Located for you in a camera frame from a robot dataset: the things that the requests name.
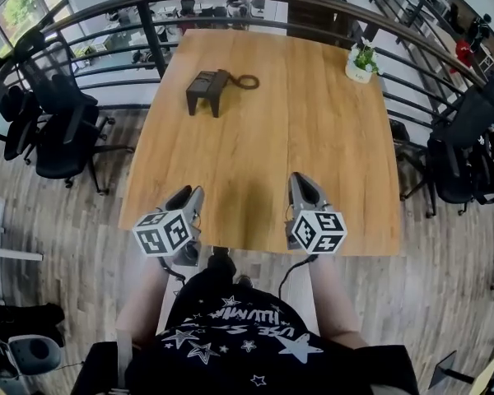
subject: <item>black t-shirt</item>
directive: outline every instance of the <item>black t-shirt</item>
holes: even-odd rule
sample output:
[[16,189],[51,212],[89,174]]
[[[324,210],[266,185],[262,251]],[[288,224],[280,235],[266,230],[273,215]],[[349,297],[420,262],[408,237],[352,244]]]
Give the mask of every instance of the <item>black t-shirt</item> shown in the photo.
[[341,346],[309,332],[288,304],[242,286],[176,300],[167,329],[134,356],[126,383],[132,395],[155,393],[158,385],[183,392],[418,394],[404,346]]

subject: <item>red object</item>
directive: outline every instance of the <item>red object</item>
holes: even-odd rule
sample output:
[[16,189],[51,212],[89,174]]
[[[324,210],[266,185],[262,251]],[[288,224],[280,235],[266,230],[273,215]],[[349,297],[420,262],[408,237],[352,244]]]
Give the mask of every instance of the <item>red object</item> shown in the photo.
[[[455,45],[455,55],[458,60],[464,64],[466,67],[472,67],[470,58],[472,57],[472,50],[470,49],[470,44],[464,39],[460,39]],[[456,73],[454,68],[450,69],[450,73]]]

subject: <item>person in black clothing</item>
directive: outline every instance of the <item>person in black clothing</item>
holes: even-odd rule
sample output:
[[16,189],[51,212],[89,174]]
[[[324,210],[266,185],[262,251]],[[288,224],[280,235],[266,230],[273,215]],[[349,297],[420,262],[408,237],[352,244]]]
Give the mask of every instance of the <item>person in black clothing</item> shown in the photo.
[[483,18],[477,17],[472,21],[467,31],[466,41],[470,44],[473,53],[477,53],[483,40],[491,36],[491,29],[488,26],[492,22],[490,15],[485,14]]
[[138,348],[127,389],[417,395],[406,348],[363,341],[333,257],[320,256],[309,269],[320,336],[248,277],[233,284],[235,265],[223,248],[214,248],[207,269],[179,292],[165,331],[156,335],[169,275],[156,258],[147,259],[116,323]]

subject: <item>wooden table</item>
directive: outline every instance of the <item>wooden table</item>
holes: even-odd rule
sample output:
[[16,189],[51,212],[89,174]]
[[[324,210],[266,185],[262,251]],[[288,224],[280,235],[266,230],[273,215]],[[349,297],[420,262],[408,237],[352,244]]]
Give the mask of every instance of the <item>wooden table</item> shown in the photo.
[[[186,184],[201,185],[201,240],[235,249],[287,252],[284,220],[293,171],[322,186],[344,215],[340,253],[395,255],[399,192],[394,144],[379,81],[345,76],[347,51],[281,35],[188,30],[144,124],[119,226]],[[255,75],[260,87],[229,84],[220,118],[185,91],[202,70]]]

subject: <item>black shoe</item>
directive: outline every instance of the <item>black shoe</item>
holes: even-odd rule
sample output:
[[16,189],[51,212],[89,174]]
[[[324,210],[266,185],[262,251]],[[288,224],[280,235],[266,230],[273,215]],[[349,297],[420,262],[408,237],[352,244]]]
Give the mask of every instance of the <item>black shoe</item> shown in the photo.
[[246,286],[247,288],[253,288],[253,282],[246,275],[240,275],[236,284],[238,284],[239,286]]
[[236,266],[229,258],[229,249],[226,247],[212,246],[212,256],[208,259],[207,267],[225,268],[231,273],[231,279],[236,274]]

